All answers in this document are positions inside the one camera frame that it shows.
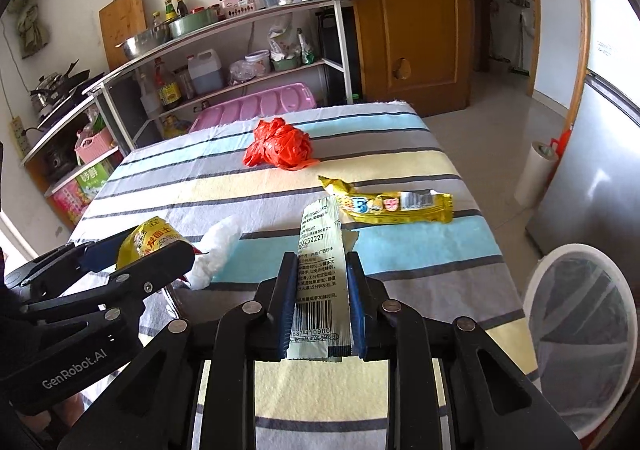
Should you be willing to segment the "yellow red noodle packet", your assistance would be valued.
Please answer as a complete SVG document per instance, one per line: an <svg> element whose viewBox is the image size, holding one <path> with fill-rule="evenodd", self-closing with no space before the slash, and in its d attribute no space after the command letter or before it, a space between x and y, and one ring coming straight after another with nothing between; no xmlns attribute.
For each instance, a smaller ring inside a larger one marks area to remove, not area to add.
<svg viewBox="0 0 640 450"><path fill-rule="evenodd" d="M137 226L122 241L118 249L115 268L122 269L141 259L141 257L145 257L176 241L189 243L181 233L178 233L163 218L154 216Z"/></svg>

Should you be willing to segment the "long pale green wrapper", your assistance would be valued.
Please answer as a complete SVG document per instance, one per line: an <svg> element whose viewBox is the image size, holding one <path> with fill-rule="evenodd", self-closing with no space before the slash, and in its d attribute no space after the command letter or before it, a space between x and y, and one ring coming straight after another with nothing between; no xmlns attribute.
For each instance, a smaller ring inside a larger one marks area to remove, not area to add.
<svg viewBox="0 0 640 450"><path fill-rule="evenodd" d="M291 360L338 360L352 351L346 257L340 212L322 198L304 208L297 291L288 345Z"/></svg>

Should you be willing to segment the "white trash bin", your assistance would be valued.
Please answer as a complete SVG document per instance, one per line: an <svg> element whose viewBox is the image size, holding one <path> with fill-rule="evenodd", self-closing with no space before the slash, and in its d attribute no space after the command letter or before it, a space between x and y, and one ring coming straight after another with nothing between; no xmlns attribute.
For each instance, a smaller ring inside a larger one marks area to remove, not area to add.
<svg viewBox="0 0 640 450"><path fill-rule="evenodd" d="M637 307L622 270L591 245L561 245L527 283L523 309L541 392L582 439L623 396L638 347Z"/></svg>

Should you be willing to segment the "green cardboard box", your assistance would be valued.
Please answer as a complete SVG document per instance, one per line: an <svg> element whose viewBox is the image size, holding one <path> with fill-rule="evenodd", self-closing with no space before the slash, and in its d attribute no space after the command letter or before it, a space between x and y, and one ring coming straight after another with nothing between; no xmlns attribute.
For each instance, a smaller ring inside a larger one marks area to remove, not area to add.
<svg viewBox="0 0 640 450"><path fill-rule="evenodd" d="M92 201L101 191L114 172L112 163L107 159L96 163L76 177L76 183L84 196Z"/></svg>

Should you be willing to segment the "crumpled clear plastic bag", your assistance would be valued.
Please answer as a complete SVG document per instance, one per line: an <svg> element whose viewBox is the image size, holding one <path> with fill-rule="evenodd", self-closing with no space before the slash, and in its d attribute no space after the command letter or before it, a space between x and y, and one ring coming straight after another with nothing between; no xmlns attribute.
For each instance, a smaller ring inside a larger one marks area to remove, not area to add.
<svg viewBox="0 0 640 450"><path fill-rule="evenodd" d="M201 254L195 256L192 269L186 275L192 290L205 289L221 273L241 235L238 215L228 216L206 231L200 241Z"/></svg>

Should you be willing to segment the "white power strip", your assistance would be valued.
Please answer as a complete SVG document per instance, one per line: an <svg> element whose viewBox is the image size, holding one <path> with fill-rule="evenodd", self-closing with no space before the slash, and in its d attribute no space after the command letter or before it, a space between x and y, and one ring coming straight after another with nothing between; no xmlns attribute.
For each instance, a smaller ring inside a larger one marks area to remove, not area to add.
<svg viewBox="0 0 640 450"><path fill-rule="evenodd" d="M16 150L18 156L21 160L23 160L26 155L29 153L30 146L29 140L27 138L26 129L24 128L22 119L19 115L14 117L10 124L10 132L13 134L13 139L15 141Z"/></svg>

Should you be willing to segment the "soy sauce bottle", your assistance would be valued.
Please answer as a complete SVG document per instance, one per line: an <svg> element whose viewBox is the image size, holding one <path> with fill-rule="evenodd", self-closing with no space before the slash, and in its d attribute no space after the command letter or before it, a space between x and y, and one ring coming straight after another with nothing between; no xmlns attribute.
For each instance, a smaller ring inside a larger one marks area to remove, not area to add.
<svg viewBox="0 0 640 450"><path fill-rule="evenodd" d="M181 104L182 94L177 79L161 58L154 60L154 82L164 110L174 109Z"/></svg>

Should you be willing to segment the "white oil jug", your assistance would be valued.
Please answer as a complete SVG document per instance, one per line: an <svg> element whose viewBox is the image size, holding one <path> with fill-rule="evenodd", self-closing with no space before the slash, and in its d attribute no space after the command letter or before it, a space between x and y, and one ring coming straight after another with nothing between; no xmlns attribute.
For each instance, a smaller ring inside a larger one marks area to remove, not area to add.
<svg viewBox="0 0 640 450"><path fill-rule="evenodd" d="M189 56L188 71L198 95L217 92L224 87L221 61L213 48Z"/></svg>

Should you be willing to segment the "hanging cloth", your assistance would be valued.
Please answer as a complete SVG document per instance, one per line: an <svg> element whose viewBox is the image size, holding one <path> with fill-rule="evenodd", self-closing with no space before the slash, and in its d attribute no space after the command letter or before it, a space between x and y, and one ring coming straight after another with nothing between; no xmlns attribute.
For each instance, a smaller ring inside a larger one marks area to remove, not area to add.
<svg viewBox="0 0 640 450"><path fill-rule="evenodd" d="M8 11L15 16L22 58L32 57L48 45L49 33L40 22L36 0L10 0Z"/></svg>

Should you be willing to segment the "steel mixing bowl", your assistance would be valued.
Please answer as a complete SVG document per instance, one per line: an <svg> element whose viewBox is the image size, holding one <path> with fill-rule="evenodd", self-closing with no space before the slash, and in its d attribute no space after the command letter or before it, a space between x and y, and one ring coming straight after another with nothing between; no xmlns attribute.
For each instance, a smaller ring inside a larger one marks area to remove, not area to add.
<svg viewBox="0 0 640 450"><path fill-rule="evenodd" d="M116 45L122 50L127 59L132 60L149 53L154 48L167 43L171 39L171 31L168 25L161 25L146 29L131 38Z"/></svg>

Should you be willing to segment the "paper towel roll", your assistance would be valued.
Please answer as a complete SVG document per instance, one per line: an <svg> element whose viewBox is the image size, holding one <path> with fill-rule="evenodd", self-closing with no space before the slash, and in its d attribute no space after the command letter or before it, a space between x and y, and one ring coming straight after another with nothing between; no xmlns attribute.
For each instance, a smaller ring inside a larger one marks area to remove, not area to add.
<svg viewBox="0 0 640 450"><path fill-rule="evenodd" d="M533 141L514 190L514 200L521 207L533 207L536 204L558 161L558 154L550 145Z"/></svg>

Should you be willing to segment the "green pot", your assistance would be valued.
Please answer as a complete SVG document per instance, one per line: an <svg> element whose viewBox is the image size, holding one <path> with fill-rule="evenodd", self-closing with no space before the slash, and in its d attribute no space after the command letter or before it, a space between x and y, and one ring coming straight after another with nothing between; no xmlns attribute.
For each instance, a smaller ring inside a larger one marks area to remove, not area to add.
<svg viewBox="0 0 640 450"><path fill-rule="evenodd" d="M198 12L187 14L171 21L169 31L173 39L178 39L185 34L216 24L217 21L216 10L211 7L201 8Z"/></svg>

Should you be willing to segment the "pink utensil basket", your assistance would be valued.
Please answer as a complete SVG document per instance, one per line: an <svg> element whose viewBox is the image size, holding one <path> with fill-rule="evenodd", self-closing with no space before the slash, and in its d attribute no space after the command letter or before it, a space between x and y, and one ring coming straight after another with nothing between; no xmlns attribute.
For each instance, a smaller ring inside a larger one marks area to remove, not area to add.
<svg viewBox="0 0 640 450"><path fill-rule="evenodd" d="M222 0L220 14L224 19L238 17L257 10L255 0Z"/></svg>

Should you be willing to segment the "white metal shelf rack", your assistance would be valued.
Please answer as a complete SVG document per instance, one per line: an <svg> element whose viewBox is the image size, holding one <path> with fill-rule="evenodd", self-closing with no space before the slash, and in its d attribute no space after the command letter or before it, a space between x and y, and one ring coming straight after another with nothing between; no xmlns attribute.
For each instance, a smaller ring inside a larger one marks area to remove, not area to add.
<svg viewBox="0 0 640 450"><path fill-rule="evenodd" d="M145 141L153 143L166 135L160 121L168 115L182 109L198 113L203 102L285 73L284 68L270 69L267 47L249 46L248 53L223 59L220 52L224 47L240 46L232 39L232 29L323 7L341 17L343 4L352 1L355 0L310 0L267 7L226 18L157 45L105 76L79 85L55 109L58 121L27 152L22 164L42 159L54 148L55 140L67 132L70 140L61 149L70 155L70 161L64 161L61 169L53 169L53 178L65 181L77 174L74 129L79 126L81 114L91 106L96 106L110 133L103 144L88 141L86 150L93 161L110 152L129 151Z"/></svg>

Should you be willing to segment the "wooden door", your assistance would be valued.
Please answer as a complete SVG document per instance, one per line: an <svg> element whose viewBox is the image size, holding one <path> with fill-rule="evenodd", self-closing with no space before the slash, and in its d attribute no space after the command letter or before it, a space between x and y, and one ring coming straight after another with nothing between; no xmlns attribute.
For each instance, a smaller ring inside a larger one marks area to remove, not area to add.
<svg viewBox="0 0 640 450"><path fill-rule="evenodd" d="M356 0L363 95L405 100L421 117L470 99L473 0Z"/></svg>

